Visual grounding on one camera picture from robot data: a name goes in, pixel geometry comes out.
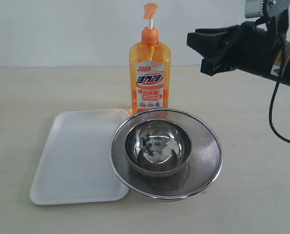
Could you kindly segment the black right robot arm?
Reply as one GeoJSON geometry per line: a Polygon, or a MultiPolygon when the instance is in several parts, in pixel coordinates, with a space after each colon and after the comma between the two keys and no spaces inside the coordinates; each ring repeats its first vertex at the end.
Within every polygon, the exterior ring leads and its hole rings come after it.
{"type": "Polygon", "coordinates": [[[289,12],[285,10],[269,20],[259,18],[224,28],[196,29],[188,33],[186,44],[203,57],[200,71],[209,76],[241,70],[276,81],[281,54],[285,53],[281,83],[290,86],[290,41],[280,41],[288,28],[289,12]]]}

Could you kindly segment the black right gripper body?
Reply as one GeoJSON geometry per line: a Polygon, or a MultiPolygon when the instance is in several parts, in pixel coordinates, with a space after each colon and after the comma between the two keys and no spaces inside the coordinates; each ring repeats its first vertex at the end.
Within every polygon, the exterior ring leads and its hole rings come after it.
{"type": "Polygon", "coordinates": [[[227,36],[227,71],[283,77],[289,61],[286,58],[288,28],[288,9],[273,16],[266,10],[256,21],[231,26],[227,36]]]}

